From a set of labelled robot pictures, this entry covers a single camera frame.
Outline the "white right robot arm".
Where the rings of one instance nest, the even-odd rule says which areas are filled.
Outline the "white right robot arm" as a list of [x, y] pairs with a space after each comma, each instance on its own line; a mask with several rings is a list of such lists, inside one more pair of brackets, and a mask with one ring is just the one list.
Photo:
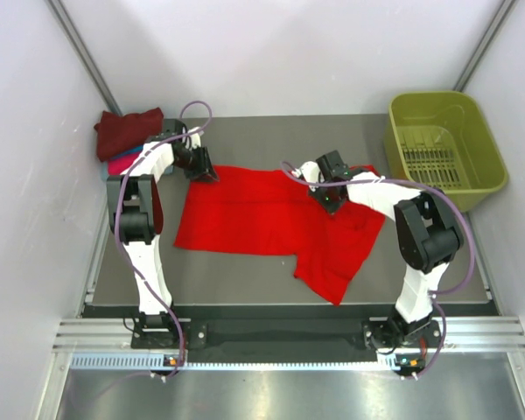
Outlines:
[[395, 223], [406, 263], [402, 291], [388, 319], [369, 332], [369, 344], [387, 354], [419, 340], [431, 322], [433, 300], [464, 237], [455, 214], [439, 195], [386, 182], [363, 168], [351, 169], [334, 150], [304, 163], [297, 176], [329, 214], [345, 202], [362, 205]]

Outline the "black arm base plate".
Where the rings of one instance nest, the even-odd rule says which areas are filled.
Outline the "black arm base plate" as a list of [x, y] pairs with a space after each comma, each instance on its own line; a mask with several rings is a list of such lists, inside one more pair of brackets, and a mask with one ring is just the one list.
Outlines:
[[132, 347], [183, 347], [198, 363], [337, 363], [422, 353], [441, 338], [437, 321], [406, 326], [387, 304], [180, 305], [175, 312], [132, 317]]

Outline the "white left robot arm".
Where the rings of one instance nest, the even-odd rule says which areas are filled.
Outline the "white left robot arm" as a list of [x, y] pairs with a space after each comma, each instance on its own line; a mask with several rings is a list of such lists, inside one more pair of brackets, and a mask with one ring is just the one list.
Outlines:
[[201, 144], [202, 134], [201, 127], [189, 129], [180, 120], [170, 120], [168, 129], [147, 140], [129, 168], [106, 181], [110, 229], [138, 290], [137, 314], [130, 316], [135, 349], [183, 344], [160, 256], [164, 214], [158, 181], [169, 168], [181, 169], [190, 181], [218, 179], [208, 149]]

